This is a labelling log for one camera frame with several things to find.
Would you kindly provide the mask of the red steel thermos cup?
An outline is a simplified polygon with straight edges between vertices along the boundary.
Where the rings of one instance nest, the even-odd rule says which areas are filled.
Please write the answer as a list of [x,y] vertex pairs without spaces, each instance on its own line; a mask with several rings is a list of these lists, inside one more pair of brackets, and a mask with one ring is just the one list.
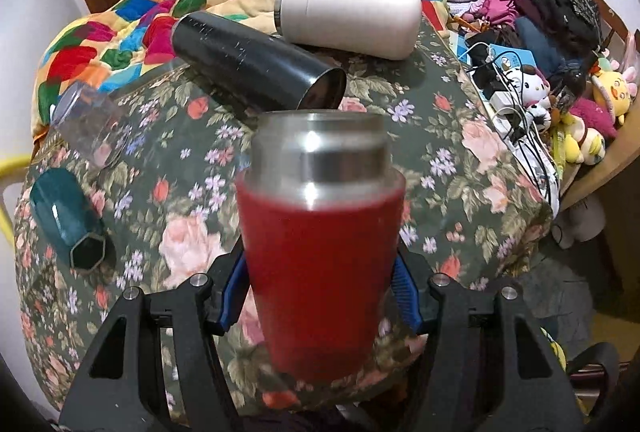
[[310,384],[356,374],[378,332],[405,202],[383,118],[267,113],[235,190],[274,368]]

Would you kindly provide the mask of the white plush toy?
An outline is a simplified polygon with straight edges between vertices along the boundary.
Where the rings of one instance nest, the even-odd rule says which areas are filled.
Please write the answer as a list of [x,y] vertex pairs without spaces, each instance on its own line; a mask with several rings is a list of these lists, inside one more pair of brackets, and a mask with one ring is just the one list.
[[551,126],[552,102],[550,85],[536,66],[523,64],[506,72],[506,78],[516,90],[516,95],[527,118],[531,119],[538,132],[548,131]]

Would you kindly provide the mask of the clear glass cup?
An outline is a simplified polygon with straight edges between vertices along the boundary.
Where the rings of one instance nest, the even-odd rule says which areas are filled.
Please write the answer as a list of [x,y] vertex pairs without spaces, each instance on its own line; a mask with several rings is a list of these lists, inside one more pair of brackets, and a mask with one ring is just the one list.
[[75,82],[58,100],[51,127],[90,165],[112,165],[131,135],[127,115],[115,100],[84,82]]

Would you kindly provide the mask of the pile of dark clothes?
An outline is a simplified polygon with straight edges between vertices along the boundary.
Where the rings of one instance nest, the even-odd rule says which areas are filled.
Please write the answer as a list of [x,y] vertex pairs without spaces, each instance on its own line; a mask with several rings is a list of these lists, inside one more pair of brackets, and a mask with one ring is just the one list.
[[587,72],[602,42],[600,9],[594,0],[513,0],[515,31],[537,68],[550,80],[568,71]]

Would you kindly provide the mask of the white thermos bottle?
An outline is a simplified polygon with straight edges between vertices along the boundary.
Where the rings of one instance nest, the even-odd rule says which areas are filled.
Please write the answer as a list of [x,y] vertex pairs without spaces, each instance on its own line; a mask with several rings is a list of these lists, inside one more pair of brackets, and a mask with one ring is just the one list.
[[421,0],[276,0],[274,24],[291,43],[404,60],[422,22]]

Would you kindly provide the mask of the black cylindrical thermos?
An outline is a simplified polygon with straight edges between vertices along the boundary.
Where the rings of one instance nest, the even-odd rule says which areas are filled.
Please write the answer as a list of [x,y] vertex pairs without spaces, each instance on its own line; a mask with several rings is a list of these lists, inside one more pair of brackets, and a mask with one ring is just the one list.
[[177,57],[262,111],[335,109],[345,94],[339,66],[207,11],[181,18],[171,43]]

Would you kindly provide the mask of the colourful patchwork blanket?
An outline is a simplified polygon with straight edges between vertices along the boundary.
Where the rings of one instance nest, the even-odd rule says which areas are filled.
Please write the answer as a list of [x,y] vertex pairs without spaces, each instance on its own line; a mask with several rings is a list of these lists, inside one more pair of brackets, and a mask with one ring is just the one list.
[[111,92],[175,57],[170,31],[185,14],[205,10],[260,32],[276,30],[274,0],[120,0],[77,19],[43,53],[32,94],[32,139],[46,136],[51,111],[80,80]]

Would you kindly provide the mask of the yellow curved pipe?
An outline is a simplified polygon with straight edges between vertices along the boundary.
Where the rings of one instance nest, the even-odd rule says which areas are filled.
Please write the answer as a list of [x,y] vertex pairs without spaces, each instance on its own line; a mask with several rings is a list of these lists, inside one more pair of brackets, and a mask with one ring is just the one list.
[[1,159],[1,233],[9,245],[14,244],[13,208],[16,192],[24,179],[32,157],[29,153]]

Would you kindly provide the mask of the floral dark green quilt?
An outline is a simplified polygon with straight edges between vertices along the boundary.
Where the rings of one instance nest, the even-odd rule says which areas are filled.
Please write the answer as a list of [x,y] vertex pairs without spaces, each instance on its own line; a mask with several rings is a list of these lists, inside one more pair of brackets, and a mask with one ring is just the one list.
[[[550,228],[550,181],[538,158],[512,155],[447,44],[424,25],[402,61],[334,52],[347,74],[342,106],[381,114],[407,193],[400,235],[428,264],[483,290],[521,273]],[[58,136],[47,139],[26,185],[53,167],[72,172],[101,216],[110,256],[91,273],[60,259],[21,197],[15,268],[32,372],[61,408],[82,357],[120,293],[180,285],[228,252],[239,234],[234,178],[247,166],[253,121],[179,64],[122,88],[131,129],[116,164],[95,171]]]

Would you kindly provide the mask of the yellow plush toy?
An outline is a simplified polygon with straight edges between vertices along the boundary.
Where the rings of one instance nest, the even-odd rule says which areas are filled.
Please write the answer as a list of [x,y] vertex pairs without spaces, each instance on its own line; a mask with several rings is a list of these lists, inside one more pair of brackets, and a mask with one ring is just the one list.
[[599,71],[591,75],[594,101],[610,114],[614,124],[623,125],[631,103],[638,94],[634,83],[636,69],[630,66],[623,73]]

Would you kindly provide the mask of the dark green hexagonal cup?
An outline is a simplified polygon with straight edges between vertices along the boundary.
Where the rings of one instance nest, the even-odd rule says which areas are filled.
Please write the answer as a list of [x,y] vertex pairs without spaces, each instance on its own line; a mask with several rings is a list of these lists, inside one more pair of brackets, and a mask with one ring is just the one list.
[[64,265],[88,271],[105,259],[106,231],[76,176],[64,167],[43,172],[29,194],[32,216]]

